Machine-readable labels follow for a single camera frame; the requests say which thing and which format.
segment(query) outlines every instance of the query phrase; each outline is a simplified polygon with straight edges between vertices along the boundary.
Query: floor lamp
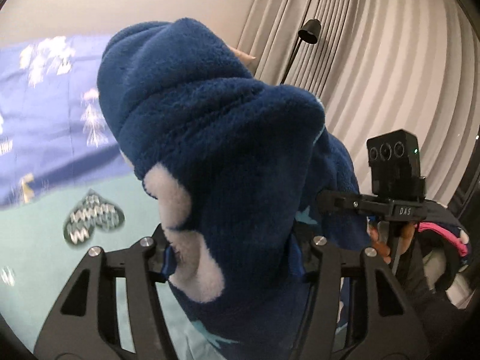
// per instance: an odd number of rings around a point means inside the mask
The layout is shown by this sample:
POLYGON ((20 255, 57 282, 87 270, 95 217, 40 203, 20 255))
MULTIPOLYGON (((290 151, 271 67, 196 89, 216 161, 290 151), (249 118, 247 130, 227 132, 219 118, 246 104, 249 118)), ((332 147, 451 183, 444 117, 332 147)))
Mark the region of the floor lamp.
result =
POLYGON ((309 44, 316 44, 318 42, 321 29, 322 26, 318 19, 310 19, 302 26, 302 28, 298 30, 297 44, 295 45, 295 48, 290 55, 289 62, 286 65, 285 73, 283 75, 282 81, 280 81, 280 84, 283 84, 285 82, 287 75, 289 74, 290 68, 292 67, 293 61, 295 60, 295 57, 297 56, 297 53, 300 49, 301 42, 303 41, 309 44))

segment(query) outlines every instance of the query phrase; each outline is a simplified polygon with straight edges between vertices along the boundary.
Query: black camera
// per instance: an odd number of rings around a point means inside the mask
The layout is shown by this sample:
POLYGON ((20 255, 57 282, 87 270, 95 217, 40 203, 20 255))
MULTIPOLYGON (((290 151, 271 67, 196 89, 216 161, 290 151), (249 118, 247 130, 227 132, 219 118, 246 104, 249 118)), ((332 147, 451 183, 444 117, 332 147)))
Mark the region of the black camera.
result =
POLYGON ((367 140, 371 191, 379 198, 423 201, 425 178, 420 172, 417 137, 397 130, 367 140))

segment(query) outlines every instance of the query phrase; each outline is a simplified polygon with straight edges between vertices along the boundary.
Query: dark green heart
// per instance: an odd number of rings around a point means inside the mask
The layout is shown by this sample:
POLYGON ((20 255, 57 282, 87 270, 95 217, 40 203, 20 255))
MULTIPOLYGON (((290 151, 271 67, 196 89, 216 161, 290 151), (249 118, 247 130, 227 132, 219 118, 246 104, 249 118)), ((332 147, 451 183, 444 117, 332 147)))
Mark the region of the dark green heart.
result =
POLYGON ((119 206, 89 190, 65 220, 63 237, 67 243, 80 246, 92 238, 96 228, 112 231, 122 227, 124 222, 125 215, 119 206))

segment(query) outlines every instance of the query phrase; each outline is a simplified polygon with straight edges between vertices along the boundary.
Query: hand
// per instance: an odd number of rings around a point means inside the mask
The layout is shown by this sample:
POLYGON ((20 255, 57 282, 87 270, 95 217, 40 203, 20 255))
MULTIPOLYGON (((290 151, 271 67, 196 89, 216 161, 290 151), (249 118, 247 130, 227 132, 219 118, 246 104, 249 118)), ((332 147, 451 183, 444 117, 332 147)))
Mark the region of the hand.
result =
MULTIPOLYGON (((392 258, 390 257, 390 248, 378 240, 378 229, 374 226, 368 226, 368 233, 370 235, 372 247, 383 257, 383 261, 390 264, 392 258)), ((408 223, 402 228, 400 235, 400 254, 404 254, 412 243, 413 235, 415 234, 415 224, 408 223)))

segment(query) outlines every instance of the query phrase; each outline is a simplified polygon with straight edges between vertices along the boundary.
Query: striped curtain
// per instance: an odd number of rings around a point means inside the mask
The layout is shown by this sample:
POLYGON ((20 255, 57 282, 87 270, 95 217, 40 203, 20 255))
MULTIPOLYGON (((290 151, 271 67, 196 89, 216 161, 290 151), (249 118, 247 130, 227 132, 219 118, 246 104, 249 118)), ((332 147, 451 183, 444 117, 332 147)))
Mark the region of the striped curtain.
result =
POLYGON ((256 78, 279 83, 299 27, 303 43, 286 83, 320 97, 327 129, 349 150, 371 193, 366 140, 404 128, 418 137, 428 197, 448 204, 480 124, 479 40, 455 0, 255 0, 238 48, 256 78))

